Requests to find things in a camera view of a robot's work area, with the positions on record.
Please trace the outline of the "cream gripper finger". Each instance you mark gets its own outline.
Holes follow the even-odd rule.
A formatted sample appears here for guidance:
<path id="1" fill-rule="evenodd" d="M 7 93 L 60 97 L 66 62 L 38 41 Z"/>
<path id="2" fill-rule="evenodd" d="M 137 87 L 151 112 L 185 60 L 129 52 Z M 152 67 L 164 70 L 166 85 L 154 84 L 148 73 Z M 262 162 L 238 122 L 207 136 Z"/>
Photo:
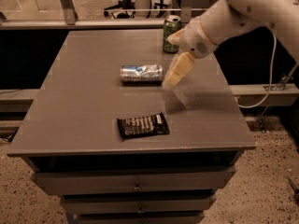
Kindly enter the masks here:
<path id="1" fill-rule="evenodd" d="M 195 58 L 189 52 L 176 55 L 164 75 L 162 86 L 164 88 L 174 88 L 186 77 L 194 68 Z"/>
<path id="2" fill-rule="evenodd" d="M 180 44 L 180 39 L 183 37 L 184 30 L 180 29 L 177 32 L 171 34 L 168 38 L 167 41 L 172 44 L 172 45 L 179 45 Z"/>

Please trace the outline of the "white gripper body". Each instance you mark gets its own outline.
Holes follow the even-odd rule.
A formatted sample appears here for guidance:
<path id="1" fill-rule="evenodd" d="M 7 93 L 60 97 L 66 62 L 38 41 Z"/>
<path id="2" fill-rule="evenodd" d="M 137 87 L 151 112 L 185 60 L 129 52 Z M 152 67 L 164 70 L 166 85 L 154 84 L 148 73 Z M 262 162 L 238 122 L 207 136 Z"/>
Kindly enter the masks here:
<path id="1" fill-rule="evenodd" d="M 179 46 L 196 59 L 205 58 L 214 52 L 218 45 L 209 37 L 204 27 L 204 19 L 199 16 L 191 20 L 180 32 Z"/>

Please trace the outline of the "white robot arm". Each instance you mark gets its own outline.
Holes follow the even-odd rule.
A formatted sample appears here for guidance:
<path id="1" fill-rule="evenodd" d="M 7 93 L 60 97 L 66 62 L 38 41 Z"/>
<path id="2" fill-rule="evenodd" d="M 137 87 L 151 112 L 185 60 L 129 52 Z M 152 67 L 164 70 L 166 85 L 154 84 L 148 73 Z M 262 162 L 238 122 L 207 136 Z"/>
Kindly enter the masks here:
<path id="1" fill-rule="evenodd" d="M 167 38 L 182 53 L 173 58 L 163 87 L 172 89 L 227 39 L 267 27 L 299 61 L 299 0 L 218 0 L 202 15 Z"/>

